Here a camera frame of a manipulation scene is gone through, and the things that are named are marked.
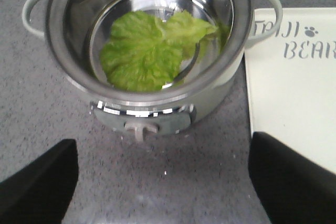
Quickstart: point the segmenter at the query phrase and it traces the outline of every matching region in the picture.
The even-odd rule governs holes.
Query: lettuce leaf
[[[129,12],[112,24],[100,62],[108,82],[118,89],[161,90],[178,75],[181,62],[194,55],[196,43],[216,31],[187,11],[167,22],[143,11]]]

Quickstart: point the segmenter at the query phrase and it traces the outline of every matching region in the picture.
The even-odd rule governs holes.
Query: white tray
[[[272,9],[256,10],[257,33]],[[336,173],[336,8],[285,8],[279,33],[245,51],[251,132]]]

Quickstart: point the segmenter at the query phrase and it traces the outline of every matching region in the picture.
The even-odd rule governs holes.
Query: pot handle
[[[40,0],[27,0],[22,9],[22,23],[23,26],[31,32],[33,35],[38,37],[41,40],[44,40],[44,32],[40,31],[30,25],[30,13],[33,7],[39,2]]]
[[[247,42],[246,42],[246,45],[245,47],[251,47],[253,46],[254,44],[270,37],[272,34],[274,34],[280,27],[281,25],[281,22],[282,22],[282,16],[283,16],[283,11],[282,11],[282,5],[281,5],[281,2],[280,0],[268,0],[272,5],[273,5],[273,8],[275,10],[275,13],[276,13],[276,22],[274,23],[274,26],[262,33],[262,34],[258,34],[258,35],[255,35],[255,17],[254,17],[254,12],[253,12],[253,22],[252,22],[252,27],[251,27],[251,31],[250,31],[250,35],[247,39]]]

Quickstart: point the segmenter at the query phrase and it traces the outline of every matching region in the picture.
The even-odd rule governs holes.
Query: black object
[[[78,180],[75,140],[62,140],[0,183],[0,223],[60,224]]]
[[[336,223],[336,175],[277,139],[253,134],[248,170],[273,224]]]

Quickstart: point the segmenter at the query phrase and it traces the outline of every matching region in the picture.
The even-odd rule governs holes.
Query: countertop
[[[61,139],[75,138],[80,174],[66,224],[270,223],[247,171],[243,64],[211,115],[181,134],[139,146],[89,114],[47,45],[23,28],[24,2],[0,0],[0,181]],[[336,0],[281,2],[333,7]],[[40,28],[45,5],[32,12]]]

